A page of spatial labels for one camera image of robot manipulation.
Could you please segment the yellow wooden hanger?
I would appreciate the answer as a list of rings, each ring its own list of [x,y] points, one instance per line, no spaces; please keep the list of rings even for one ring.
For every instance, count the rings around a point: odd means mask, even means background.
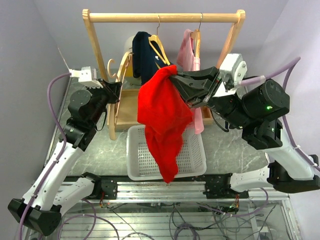
[[[163,47],[163,44],[158,36],[158,32],[159,32],[159,27],[160,27],[160,16],[157,15],[157,19],[158,19],[158,26],[156,28],[156,34],[153,34],[151,36],[148,37],[148,42],[149,45],[151,46],[151,48],[154,50],[154,52],[157,54],[157,56],[159,57],[159,59],[166,65],[170,65],[170,61],[165,53],[165,49]]]

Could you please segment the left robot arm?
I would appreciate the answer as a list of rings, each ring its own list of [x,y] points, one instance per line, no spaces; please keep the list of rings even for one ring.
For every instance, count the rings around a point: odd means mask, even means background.
[[[14,198],[8,210],[21,226],[43,236],[51,235],[63,215],[85,198],[96,199],[102,193],[99,176],[85,172],[63,191],[59,191],[71,168],[86,151],[96,135],[101,115],[107,114],[107,105],[118,103],[121,82],[98,80],[102,86],[87,87],[70,96],[67,107],[70,117],[62,127],[55,150],[32,187],[21,199]]]

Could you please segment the light wooden hanger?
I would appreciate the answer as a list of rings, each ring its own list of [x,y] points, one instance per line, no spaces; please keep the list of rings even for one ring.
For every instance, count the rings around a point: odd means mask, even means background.
[[[132,61],[133,53],[131,51],[127,51],[124,53],[122,60],[120,62],[118,72],[112,73],[110,65],[115,63],[114,59],[110,59],[107,63],[107,74],[111,79],[115,80],[115,83],[124,83],[125,75],[127,73],[128,67]],[[119,106],[120,102],[117,103],[110,103],[108,106],[108,117],[107,117],[107,124],[108,124],[108,132],[109,138],[115,141],[116,138],[116,126],[118,121],[118,114],[119,114]]]

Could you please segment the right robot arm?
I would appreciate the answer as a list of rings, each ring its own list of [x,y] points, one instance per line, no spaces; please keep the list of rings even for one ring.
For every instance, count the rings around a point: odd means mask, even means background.
[[[170,76],[170,81],[190,107],[208,107],[230,129],[241,130],[242,139],[250,146],[272,159],[258,170],[229,173],[220,186],[224,197],[264,187],[287,194],[320,188],[315,172],[318,157],[305,154],[294,144],[285,121],[290,97],[272,77],[244,79],[239,67],[231,71],[211,67],[179,72]]]

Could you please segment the red t shirt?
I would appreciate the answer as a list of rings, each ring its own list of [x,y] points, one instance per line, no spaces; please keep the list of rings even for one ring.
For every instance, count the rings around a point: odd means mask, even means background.
[[[137,122],[145,125],[149,152],[166,183],[178,174],[176,158],[183,146],[183,132],[193,121],[193,113],[170,80],[175,65],[160,68],[139,90]]]

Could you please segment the navy blue t shirt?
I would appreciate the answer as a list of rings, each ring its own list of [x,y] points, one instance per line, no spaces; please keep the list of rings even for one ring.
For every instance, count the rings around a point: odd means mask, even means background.
[[[141,79],[141,84],[147,83],[158,69],[168,65],[164,64],[149,44],[145,31],[139,31],[132,41],[132,67],[133,77]]]

